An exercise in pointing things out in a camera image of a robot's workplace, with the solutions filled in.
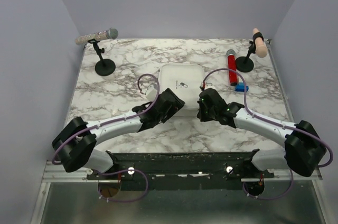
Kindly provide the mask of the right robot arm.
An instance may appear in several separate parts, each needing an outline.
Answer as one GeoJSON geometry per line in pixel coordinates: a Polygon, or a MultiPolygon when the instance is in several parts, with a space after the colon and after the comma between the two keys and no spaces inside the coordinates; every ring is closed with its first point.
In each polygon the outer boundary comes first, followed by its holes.
{"type": "Polygon", "coordinates": [[[201,122],[217,121],[221,125],[253,132],[281,146],[275,150],[255,151],[243,164],[243,172],[248,177],[253,178],[268,169],[290,169],[310,177],[326,153],[315,129],[306,121],[284,123],[254,113],[237,102],[228,104],[212,88],[199,94],[198,104],[197,117],[201,122]]]}

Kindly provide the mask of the grey medicine kit case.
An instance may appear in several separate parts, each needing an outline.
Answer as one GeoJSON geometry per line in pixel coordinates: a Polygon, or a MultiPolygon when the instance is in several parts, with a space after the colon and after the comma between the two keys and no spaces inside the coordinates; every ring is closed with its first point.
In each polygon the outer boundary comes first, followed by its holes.
{"type": "Polygon", "coordinates": [[[185,102],[184,107],[175,116],[197,116],[200,84],[204,77],[203,68],[197,64],[166,64],[160,68],[158,78],[160,90],[169,88],[185,102]]]}

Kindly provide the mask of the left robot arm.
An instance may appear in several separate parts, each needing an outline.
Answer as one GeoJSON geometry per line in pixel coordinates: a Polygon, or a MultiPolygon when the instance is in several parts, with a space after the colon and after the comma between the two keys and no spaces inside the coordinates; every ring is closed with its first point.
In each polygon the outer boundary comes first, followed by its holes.
{"type": "Polygon", "coordinates": [[[97,151],[95,146],[163,124],[184,105],[185,102],[167,88],[154,101],[136,106],[123,115],[89,122],[76,117],[52,141],[52,161],[61,164],[68,173],[87,167],[99,171],[105,179],[112,179],[117,173],[116,164],[107,152],[97,151]]]}

